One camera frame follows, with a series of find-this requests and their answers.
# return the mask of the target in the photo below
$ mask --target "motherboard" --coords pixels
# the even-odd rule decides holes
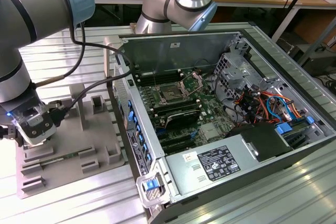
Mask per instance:
[[[167,155],[221,140],[235,126],[205,77],[189,70],[139,78],[141,99]]]

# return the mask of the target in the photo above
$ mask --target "power supply label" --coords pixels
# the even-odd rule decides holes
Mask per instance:
[[[226,145],[203,152],[197,156],[211,181],[216,181],[240,171],[239,165]]]

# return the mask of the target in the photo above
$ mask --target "blue clip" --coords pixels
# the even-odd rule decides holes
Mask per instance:
[[[128,116],[128,121],[132,121],[134,117],[134,111],[131,111],[129,116]]]
[[[286,132],[289,132],[292,130],[292,127],[288,124],[288,123],[281,123],[278,124],[278,126],[276,127],[276,130],[280,133],[280,134],[284,134]]]
[[[144,138],[143,138],[143,135],[142,135],[142,134],[139,135],[139,139],[140,139],[140,144],[143,144],[143,142],[144,142]]]
[[[160,187],[159,182],[157,179],[152,179],[152,180],[148,180],[145,184],[144,184],[145,190],[146,191],[151,191],[154,189],[157,189]]]
[[[311,116],[308,116],[306,119],[309,124],[313,124],[315,122],[314,118],[312,118]]]
[[[152,157],[151,157],[151,154],[147,154],[147,161],[149,162],[149,163],[151,163],[152,162]]]
[[[148,151],[148,147],[147,147],[147,145],[146,145],[146,144],[143,144],[143,147],[142,147],[142,148],[143,148],[143,152],[145,152],[145,153],[146,153],[146,152]]]

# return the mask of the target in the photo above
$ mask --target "motherboard chip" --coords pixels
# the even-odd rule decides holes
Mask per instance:
[[[219,132],[213,123],[206,123],[201,126],[201,131],[207,140],[219,136]]]
[[[182,98],[182,93],[176,85],[162,86],[160,87],[160,93],[161,93],[162,98],[164,98],[166,101],[171,101],[171,100]]]

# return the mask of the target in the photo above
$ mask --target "sticker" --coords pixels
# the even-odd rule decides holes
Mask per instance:
[[[197,156],[211,181],[216,181],[240,171],[239,165],[226,145],[203,152]]]
[[[170,48],[180,47],[180,44],[181,44],[181,43],[179,43],[179,42],[178,42],[178,43],[171,43],[171,44],[170,44]]]
[[[127,131],[127,135],[132,146],[132,151],[136,160],[136,164],[138,165],[138,169],[141,172],[141,175],[146,175],[148,173],[147,164],[143,159],[141,146],[136,140],[137,138],[135,136],[135,133],[134,131]]]
[[[189,162],[191,160],[197,159],[197,152],[189,152],[182,155],[184,158],[184,161]]]

